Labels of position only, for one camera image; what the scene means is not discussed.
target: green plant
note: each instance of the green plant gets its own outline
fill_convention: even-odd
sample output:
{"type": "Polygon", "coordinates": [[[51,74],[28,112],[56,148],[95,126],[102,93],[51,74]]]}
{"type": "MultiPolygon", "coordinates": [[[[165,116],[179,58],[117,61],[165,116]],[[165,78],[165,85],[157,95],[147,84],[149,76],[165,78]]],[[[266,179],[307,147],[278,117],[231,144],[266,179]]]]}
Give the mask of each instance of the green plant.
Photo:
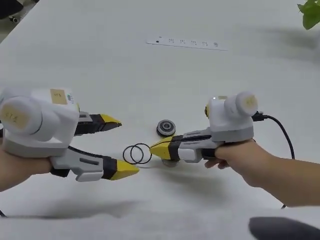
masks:
{"type": "Polygon", "coordinates": [[[307,0],[304,5],[298,4],[298,8],[303,14],[302,24],[306,30],[320,22],[320,0],[307,0]]]}

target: gray object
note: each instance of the gray object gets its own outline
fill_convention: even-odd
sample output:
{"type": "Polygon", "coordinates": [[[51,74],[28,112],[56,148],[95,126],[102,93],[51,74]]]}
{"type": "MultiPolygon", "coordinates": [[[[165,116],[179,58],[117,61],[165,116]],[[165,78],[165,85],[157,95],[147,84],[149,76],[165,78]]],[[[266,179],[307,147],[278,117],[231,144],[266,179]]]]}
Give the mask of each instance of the gray object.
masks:
{"type": "Polygon", "coordinates": [[[161,159],[163,165],[169,168],[174,168],[179,164],[179,160],[167,160],[167,159],[161,159]]]}
{"type": "Polygon", "coordinates": [[[170,137],[176,133],[176,125],[168,119],[161,120],[156,126],[156,132],[161,137],[170,137]]]}

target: white table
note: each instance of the white table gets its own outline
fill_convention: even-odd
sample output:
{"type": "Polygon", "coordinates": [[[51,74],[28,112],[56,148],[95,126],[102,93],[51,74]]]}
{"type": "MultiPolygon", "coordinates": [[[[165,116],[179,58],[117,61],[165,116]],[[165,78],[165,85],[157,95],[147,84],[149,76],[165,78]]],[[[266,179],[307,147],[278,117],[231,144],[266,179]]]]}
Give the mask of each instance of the white table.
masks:
{"type": "MultiPolygon", "coordinates": [[[[250,90],[260,110],[284,124],[296,157],[320,163],[319,53],[311,46],[317,31],[302,28],[296,3],[41,0],[0,45],[0,83],[72,87],[83,111],[123,123],[75,138],[73,146],[116,158],[128,145],[157,142],[158,121],[174,121],[177,134],[204,129],[210,97],[250,90]],[[217,40],[229,51],[146,44],[157,35],[217,40]]],[[[268,151],[290,157],[273,122],[256,123],[255,135],[268,151]]],[[[156,157],[149,166],[115,182],[34,176],[1,193],[0,209],[8,215],[118,216],[281,206],[230,169],[201,163],[168,169],[156,157]]]]}

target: black grip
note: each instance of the black grip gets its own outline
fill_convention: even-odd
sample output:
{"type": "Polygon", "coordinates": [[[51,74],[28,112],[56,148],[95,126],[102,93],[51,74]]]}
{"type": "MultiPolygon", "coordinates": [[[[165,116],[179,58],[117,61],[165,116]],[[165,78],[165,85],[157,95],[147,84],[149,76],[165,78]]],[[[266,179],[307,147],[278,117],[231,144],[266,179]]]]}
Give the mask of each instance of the black grip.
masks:
{"type": "Polygon", "coordinates": [[[55,169],[54,167],[51,168],[51,171],[50,171],[52,175],[62,177],[62,178],[67,177],[69,172],[70,172],[70,169],[55,169]]]}
{"type": "MultiPolygon", "coordinates": [[[[226,142],[221,146],[230,146],[230,145],[237,145],[237,144],[240,144],[240,142],[226,142]]],[[[213,149],[213,148],[201,149],[202,158],[205,160],[214,160],[216,158],[215,153],[216,153],[216,149],[213,149]]]]}

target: human hand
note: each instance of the human hand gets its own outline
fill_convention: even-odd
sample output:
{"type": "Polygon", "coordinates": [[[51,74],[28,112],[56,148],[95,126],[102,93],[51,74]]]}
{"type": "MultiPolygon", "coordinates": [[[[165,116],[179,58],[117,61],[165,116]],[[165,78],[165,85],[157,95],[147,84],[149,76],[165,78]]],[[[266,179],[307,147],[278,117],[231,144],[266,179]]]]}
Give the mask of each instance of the human hand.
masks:
{"type": "Polygon", "coordinates": [[[218,166],[219,169],[231,167],[252,187],[259,186],[259,180],[266,175],[271,159],[269,152],[253,139],[233,145],[223,145],[215,150],[214,160],[205,163],[206,168],[218,166]]]}
{"type": "Polygon", "coordinates": [[[6,153],[1,149],[0,139],[0,192],[10,189],[32,175],[47,174],[51,163],[47,158],[23,158],[6,153]]]}

